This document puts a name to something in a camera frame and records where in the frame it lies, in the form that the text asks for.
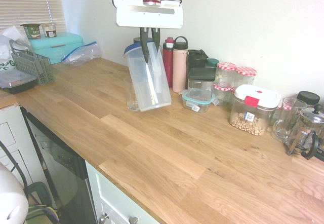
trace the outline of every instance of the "stainless steel dishwasher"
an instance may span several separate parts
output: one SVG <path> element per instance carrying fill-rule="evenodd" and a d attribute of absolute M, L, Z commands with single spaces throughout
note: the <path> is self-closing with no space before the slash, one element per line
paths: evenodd
<path fill-rule="evenodd" d="M 53 196 L 59 198 L 62 209 L 74 224 L 96 224 L 84 159 L 32 114 L 25 113 L 25 116 L 47 167 L 48 181 L 54 185 Z"/>

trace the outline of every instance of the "pink water bottle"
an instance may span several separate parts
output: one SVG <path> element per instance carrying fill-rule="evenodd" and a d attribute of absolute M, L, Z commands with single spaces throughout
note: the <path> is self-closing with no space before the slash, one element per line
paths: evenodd
<path fill-rule="evenodd" d="M 166 70 L 169 87 L 172 87 L 173 77 L 173 45 L 174 40 L 172 37 L 168 37 L 166 42 L 163 43 L 163 64 Z"/>
<path fill-rule="evenodd" d="M 183 38 L 185 42 L 177 42 L 178 38 Z M 179 36 L 174 40 L 173 50 L 173 81 L 172 90 L 174 92 L 181 92 L 186 87 L 186 73 L 187 73 L 187 53 L 188 40 L 184 36 Z"/>

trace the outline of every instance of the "window blind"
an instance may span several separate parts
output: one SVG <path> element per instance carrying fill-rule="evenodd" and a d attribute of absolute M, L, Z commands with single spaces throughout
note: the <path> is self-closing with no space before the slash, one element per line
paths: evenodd
<path fill-rule="evenodd" d="M 56 23 L 58 32 L 66 31 L 61 0 L 0 0 L 0 31 L 12 25 L 23 30 L 25 23 Z"/>

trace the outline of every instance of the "white wall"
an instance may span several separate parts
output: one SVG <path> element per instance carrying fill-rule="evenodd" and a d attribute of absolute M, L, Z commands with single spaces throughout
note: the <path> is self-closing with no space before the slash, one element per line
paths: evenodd
<path fill-rule="evenodd" d="M 124 49 L 137 28 L 117 27 L 111 0 L 62 0 L 67 29 L 96 40 L 103 57 L 126 64 Z M 324 99 L 324 0 L 183 0 L 184 25 L 162 30 L 184 35 L 190 49 L 250 66 L 255 85 L 290 96 L 301 90 Z"/>

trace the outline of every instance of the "butcher block counter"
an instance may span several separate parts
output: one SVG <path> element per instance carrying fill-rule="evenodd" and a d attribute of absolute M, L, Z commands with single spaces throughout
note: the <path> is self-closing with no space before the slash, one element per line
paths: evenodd
<path fill-rule="evenodd" d="M 53 65 L 55 81 L 11 96 L 160 223 L 324 223 L 324 162 L 285 154 L 230 112 L 127 109 L 128 68 L 96 59 Z"/>

